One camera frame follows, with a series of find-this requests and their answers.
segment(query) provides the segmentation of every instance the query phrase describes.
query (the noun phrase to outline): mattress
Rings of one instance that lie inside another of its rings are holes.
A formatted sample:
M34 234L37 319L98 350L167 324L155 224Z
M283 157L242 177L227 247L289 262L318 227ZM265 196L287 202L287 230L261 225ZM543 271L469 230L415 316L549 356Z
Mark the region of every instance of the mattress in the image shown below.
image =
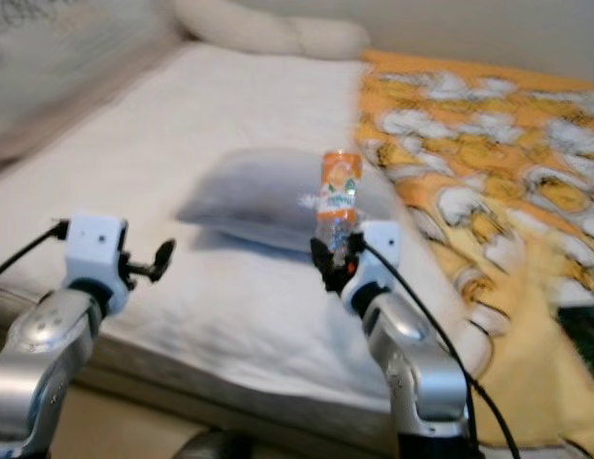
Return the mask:
M362 454L388 452L383 375L359 321L326 294L308 256L174 219L194 183L228 150L349 146L362 71L360 62L186 46L0 176L0 261L53 218L82 210L126 218L126 247L138 261L176 238L164 279L142 282L125 311L103 322L98 374L280 419ZM462 302L402 218L400 269L460 347ZM50 242L28 254L2 275L0 292L35 301L55 288L64 275L62 249Z

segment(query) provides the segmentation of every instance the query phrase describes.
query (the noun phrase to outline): black cable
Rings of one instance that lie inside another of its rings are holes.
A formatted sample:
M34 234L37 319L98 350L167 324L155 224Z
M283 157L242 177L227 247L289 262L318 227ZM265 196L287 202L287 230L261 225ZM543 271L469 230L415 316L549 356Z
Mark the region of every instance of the black cable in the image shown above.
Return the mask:
M65 239L67 236L67 228L69 226L69 221L67 220L60 220L56 225L52 228L48 229L46 232L37 236L33 241L27 244L25 247L17 251L14 255L8 258L0 265L0 275L11 265L13 265L16 261L22 258L25 254L29 251L33 250L39 244L44 242L46 239L50 237L56 237L58 239Z
M500 426L503 435L505 436L505 439L507 441L507 447L511 451L513 458L519 459L519 449L517 448L516 440L514 439L514 436L512 435L511 430L509 429L509 426L507 426L507 423L505 422L505 419L503 418L500 410L498 409L498 406L496 406L495 402L492 400L490 395L488 395L488 393L484 390L484 388L479 384L479 382L475 378L473 378L473 376L471 376L471 374L467 371L464 364L462 363L462 360L460 359L460 356L458 355L458 352L456 351L456 348L453 347L450 337L448 337L448 335L443 330L439 322L437 322L434 316L430 313L429 308L425 306L420 297L413 291L413 289L411 289L411 287L409 287L409 284L407 284L403 276L396 270L396 268L394 268L381 253L379 253L375 248L371 247L366 241L363 240L362 242L364 248L373 253L373 255L375 255L375 257L382 262L382 264L403 286L407 294L411 296L416 305L422 310L426 318L429 320L429 322L432 324L434 329L439 334L439 337L441 337L441 340L448 348L448 352L450 353L450 355L456 360L456 362L460 366L460 369L465 375L468 386L472 386L475 389L475 391L481 396L484 402L486 402L486 404L492 410L493 414L495 415L496 421L498 422L498 425ZM477 428L475 424L473 395L470 389L467 390L467 409L469 411L469 433L471 436L472 447L477 448L478 450L479 444L477 442Z

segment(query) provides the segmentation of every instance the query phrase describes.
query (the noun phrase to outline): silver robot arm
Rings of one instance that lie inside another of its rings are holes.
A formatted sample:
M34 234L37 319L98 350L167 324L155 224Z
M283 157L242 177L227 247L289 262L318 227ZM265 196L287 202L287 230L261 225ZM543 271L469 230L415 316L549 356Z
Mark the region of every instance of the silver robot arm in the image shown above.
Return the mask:
M154 282L168 267L173 241L154 264L131 264L122 251L126 230L113 217L73 217L62 289L11 326L0 352L0 459L45 457L67 387L90 359L102 320L119 313L135 288L130 274Z
M397 223L364 222L361 232L369 246L398 267ZM324 249L320 241L312 241L314 263L327 291L337 292L346 309L363 321L369 352L388 385L401 457L471 457L467 382L458 363L437 341L434 328L395 292L395 279L370 251L348 256L343 272L331 266Z

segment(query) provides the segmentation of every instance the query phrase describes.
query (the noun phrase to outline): orange bottle label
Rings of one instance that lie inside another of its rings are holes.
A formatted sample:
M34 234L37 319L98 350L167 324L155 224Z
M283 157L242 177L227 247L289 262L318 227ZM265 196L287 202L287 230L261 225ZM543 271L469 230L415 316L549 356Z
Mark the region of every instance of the orange bottle label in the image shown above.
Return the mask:
M363 175L359 153L343 150L324 155L318 219L341 218L356 222L356 190Z

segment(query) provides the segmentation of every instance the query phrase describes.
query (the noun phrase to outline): orange blanket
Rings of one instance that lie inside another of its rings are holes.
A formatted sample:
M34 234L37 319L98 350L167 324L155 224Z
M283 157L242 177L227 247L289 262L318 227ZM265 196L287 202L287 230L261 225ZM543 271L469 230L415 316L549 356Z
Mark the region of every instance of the orange blanket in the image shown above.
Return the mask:
M369 52L356 139L493 337L479 379L522 446L594 456L594 379L555 320L594 302L594 85ZM481 440L504 443L477 405Z

